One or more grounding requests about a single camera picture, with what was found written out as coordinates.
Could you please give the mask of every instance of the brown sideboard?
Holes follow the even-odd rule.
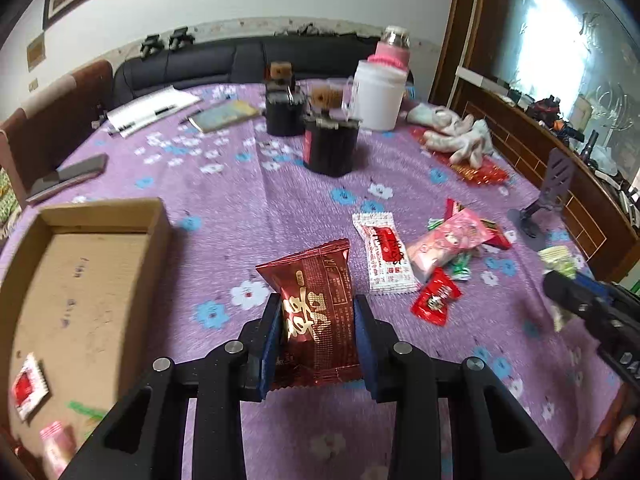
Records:
[[[451,105],[460,116],[485,118],[495,149],[536,187],[540,187],[549,152],[559,148],[576,165],[570,195],[562,212],[567,230],[598,280],[620,281],[640,256],[638,235],[587,166],[519,108],[460,80]]]

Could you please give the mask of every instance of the white cup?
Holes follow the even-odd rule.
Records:
[[[348,119],[358,119],[369,130],[392,130],[404,94],[407,72],[368,61],[358,63],[355,76],[347,81],[351,95],[344,93],[342,110]]]

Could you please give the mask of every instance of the floral tablecloth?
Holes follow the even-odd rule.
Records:
[[[205,105],[227,96],[264,106],[261,85],[190,91]],[[101,127],[65,164],[105,152],[110,156],[106,172],[45,202],[164,200],[175,232],[151,310],[149,363],[158,356],[176,362],[200,358],[235,338],[246,321],[260,316],[270,293],[255,265],[329,240],[351,240],[354,291],[368,293],[364,243],[351,223],[352,213],[392,212],[407,244],[426,231],[429,218],[442,218],[445,200],[452,197],[501,224],[513,247],[482,247],[482,255],[470,264],[471,279],[460,282],[463,296],[450,307],[443,328],[410,313],[417,293],[370,296],[374,315],[431,356],[455,362],[481,357],[564,459],[584,450],[618,380],[596,357],[596,343],[580,320],[554,333],[541,288],[542,264],[506,217],[508,209],[532,202],[537,191],[506,162],[496,159],[512,175],[506,185],[469,186],[422,151],[399,121],[392,132],[361,130],[356,169],[334,179],[305,169],[302,138],[268,136],[263,118],[204,135],[180,124],[187,113],[127,139],[110,137]],[[18,222],[0,258],[2,272],[35,214],[28,208]],[[550,243],[568,246],[588,272],[561,221],[545,212],[536,215]],[[362,381],[278,390],[260,404],[243,403],[241,411],[249,479],[386,478],[394,406],[376,404]],[[442,434],[442,469],[448,478],[450,436]],[[190,470],[187,452],[185,478],[191,477]]]

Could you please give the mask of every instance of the pink thermos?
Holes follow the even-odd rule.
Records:
[[[409,32],[402,27],[391,25],[385,29],[385,33],[378,42],[376,53],[370,61],[391,64],[396,68],[409,66]]]

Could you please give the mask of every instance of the black leather sofa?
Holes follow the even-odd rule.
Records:
[[[347,78],[380,38],[279,35],[207,41],[147,59],[126,60],[113,77],[113,107],[168,85],[177,89],[213,83],[260,83],[273,61],[290,61],[296,78]]]

